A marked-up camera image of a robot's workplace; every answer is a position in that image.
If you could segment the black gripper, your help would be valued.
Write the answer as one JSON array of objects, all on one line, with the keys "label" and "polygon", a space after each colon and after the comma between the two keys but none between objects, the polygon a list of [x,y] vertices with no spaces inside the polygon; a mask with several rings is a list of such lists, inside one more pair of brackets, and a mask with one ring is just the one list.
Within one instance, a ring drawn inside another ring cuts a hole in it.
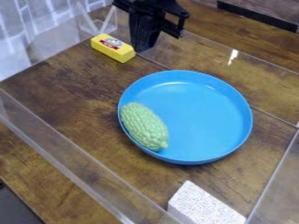
[{"label": "black gripper", "polygon": [[113,0],[112,5],[128,13],[130,43],[140,53],[154,46],[160,32],[178,39],[189,12],[177,0]]}]

